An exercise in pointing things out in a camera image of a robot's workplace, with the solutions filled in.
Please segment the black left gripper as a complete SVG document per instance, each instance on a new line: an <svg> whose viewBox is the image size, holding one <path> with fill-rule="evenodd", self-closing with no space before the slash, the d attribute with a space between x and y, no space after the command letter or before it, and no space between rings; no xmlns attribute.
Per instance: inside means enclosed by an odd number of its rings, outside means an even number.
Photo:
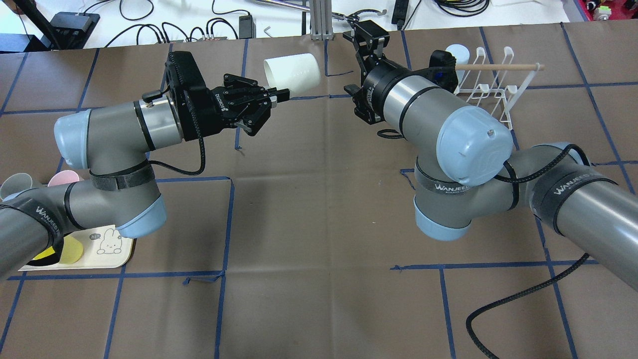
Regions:
<svg viewBox="0 0 638 359"><path fill-rule="evenodd" d="M237 128L255 136L271 116L273 98L276 102L288 101L290 90L264 88L257 80L225 74L222 86L207 88L208 101L199 122L198 138Z"/></svg>

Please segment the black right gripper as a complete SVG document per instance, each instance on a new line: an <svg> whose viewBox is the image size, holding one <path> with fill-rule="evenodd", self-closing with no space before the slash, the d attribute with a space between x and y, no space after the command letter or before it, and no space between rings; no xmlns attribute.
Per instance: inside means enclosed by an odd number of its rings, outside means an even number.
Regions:
<svg viewBox="0 0 638 359"><path fill-rule="evenodd" d="M355 57L361 70L361 86L344 86L355 104L354 113L369 125L385 121L383 106L397 83L412 76L413 71L391 61L383 55L390 34L373 20L351 24L351 30L342 33L355 48Z"/></svg>

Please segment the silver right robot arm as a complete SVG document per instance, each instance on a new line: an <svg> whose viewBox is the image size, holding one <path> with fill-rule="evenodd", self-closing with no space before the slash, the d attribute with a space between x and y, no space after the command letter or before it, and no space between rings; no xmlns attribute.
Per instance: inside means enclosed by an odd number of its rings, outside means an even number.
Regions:
<svg viewBox="0 0 638 359"><path fill-rule="evenodd" d="M579 146L548 143L517 152L512 132L485 109L455 95L457 60L432 53L429 67L408 68L383 50L390 36L371 20L342 35L356 51L360 85L344 90L355 115L387 122L418 149L413 199L419 229L451 241L474 218L519 205L637 288L637 197L590 166Z"/></svg>

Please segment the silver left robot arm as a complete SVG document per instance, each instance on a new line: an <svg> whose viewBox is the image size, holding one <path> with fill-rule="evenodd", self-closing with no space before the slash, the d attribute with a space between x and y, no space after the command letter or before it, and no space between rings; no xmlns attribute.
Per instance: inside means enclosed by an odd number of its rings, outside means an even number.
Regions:
<svg viewBox="0 0 638 359"><path fill-rule="evenodd" d="M167 219L153 166L190 177L205 170L203 139L225 129L255 135L287 88L225 74L207 88L195 70L165 71L166 88L130 104L78 112L56 121L61 156L89 179L32 188L1 203L1 278L47 248L59 261L64 236L114 225L128 238L158 230Z"/></svg>

